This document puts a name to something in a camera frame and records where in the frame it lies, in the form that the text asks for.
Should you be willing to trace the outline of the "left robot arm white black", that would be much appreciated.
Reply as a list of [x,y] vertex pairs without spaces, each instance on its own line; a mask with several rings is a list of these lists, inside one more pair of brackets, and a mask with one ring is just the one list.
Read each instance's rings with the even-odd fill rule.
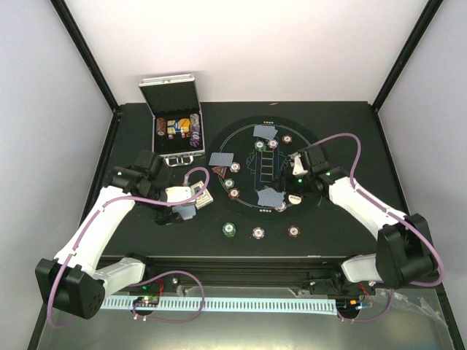
[[153,179],[158,169],[133,170],[116,167],[100,192],[89,215],[53,259],[42,259],[35,274],[47,306],[51,327],[55,309],[83,319],[92,318],[104,299],[134,285],[141,291],[155,286],[156,272],[142,258],[124,257],[98,269],[102,253],[125,216],[138,203],[158,209],[191,204],[196,199],[188,182],[158,189]]

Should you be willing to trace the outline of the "dealt blue card bottom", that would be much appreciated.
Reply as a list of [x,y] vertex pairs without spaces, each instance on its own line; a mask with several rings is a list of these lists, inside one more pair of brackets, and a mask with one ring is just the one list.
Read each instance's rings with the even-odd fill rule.
[[258,205],[277,208],[282,205],[285,200],[285,193],[278,192],[274,188],[266,187],[257,191]]

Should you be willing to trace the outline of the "dealt blue card top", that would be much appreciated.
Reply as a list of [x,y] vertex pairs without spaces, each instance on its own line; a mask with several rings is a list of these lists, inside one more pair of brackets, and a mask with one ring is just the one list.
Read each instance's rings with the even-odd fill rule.
[[270,134],[271,134],[271,129],[267,125],[256,125],[253,129],[254,137],[261,137],[261,138],[268,139]]

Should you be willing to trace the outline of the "red triangular all-in marker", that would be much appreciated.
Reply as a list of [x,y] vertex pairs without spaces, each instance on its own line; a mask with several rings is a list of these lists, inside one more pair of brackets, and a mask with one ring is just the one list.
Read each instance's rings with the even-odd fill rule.
[[212,171],[222,179],[226,177],[228,170],[229,170],[228,166],[215,166],[212,168]]

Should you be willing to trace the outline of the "dealt blue card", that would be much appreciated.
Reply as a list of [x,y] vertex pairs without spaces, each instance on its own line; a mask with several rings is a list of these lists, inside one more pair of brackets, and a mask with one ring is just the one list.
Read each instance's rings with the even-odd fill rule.
[[268,139],[270,134],[271,134],[271,129],[267,125],[256,125],[253,129],[254,137],[261,137],[261,138]]
[[231,152],[213,152],[209,159],[209,166],[230,167],[234,162],[234,153]]
[[278,192],[274,188],[266,187],[257,191],[258,205],[277,208],[282,205],[285,200],[285,193]]

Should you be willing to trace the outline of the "blue white poker chip stack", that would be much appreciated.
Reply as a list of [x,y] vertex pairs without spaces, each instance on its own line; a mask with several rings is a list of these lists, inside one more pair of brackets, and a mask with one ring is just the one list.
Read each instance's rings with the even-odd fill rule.
[[265,231],[261,227],[256,227],[252,230],[252,236],[256,239],[262,239],[265,236]]

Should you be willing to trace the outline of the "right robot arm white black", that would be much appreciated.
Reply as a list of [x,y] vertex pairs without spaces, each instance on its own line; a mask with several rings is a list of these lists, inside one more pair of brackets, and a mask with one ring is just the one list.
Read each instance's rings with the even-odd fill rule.
[[441,277],[441,263],[427,238],[426,219],[397,211],[365,190],[342,168],[317,173],[296,174],[292,169],[276,175],[280,191],[304,197],[313,194],[352,215],[375,238],[374,254],[357,255],[340,264],[332,275],[333,288],[350,293],[359,282],[372,281],[388,288],[406,285],[434,287],[439,280],[428,281],[435,273]]

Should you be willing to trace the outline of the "blue patterned card deck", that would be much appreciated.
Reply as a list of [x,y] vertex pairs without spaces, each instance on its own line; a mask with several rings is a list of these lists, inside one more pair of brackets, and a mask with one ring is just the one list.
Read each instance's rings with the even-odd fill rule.
[[172,212],[180,215],[180,217],[185,221],[185,220],[192,219],[192,218],[194,218],[196,216],[196,206],[195,205],[173,206],[172,207]]

